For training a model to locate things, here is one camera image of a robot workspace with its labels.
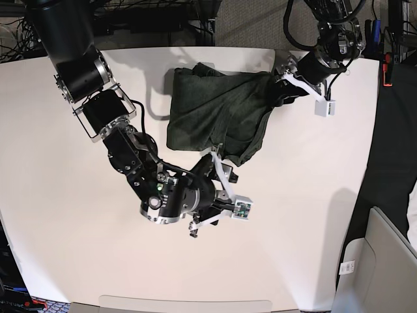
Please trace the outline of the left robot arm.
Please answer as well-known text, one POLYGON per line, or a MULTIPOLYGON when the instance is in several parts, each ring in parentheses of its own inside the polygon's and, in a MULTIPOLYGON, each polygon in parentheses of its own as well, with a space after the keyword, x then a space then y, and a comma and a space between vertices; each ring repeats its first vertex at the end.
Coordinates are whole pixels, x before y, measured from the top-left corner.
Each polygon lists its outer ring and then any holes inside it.
POLYGON ((365 48, 360 22, 357 15, 365 5, 359 1, 352 7, 350 1, 306 1, 317 20, 319 36, 314 45, 308 46, 296 41, 289 30, 293 1, 288 1, 283 16, 283 32, 295 48, 307 54, 300 59, 293 55, 286 64, 274 70, 278 86, 287 91, 288 97, 302 97, 308 92, 291 83, 288 74, 297 82, 305 83, 313 91, 330 100, 331 88, 352 62, 359 58, 365 48))

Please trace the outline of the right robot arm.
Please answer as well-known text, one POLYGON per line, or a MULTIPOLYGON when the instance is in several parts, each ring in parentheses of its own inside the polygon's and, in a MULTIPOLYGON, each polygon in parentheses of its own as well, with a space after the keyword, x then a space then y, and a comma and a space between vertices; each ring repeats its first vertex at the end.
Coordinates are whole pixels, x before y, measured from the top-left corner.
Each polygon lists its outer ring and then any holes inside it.
POLYGON ((58 88, 89 137, 104 143, 111 165, 126 177, 147 220, 171 224, 191 215, 188 228, 197 237, 200 227, 223 217, 246 217, 229 182, 233 170, 215 153, 185 170, 163 161, 145 128, 131 124, 134 116, 144 115, 144 107, 123 91, 95 47, 87 4, 26 1, 25 8, 56 69, 58 88))

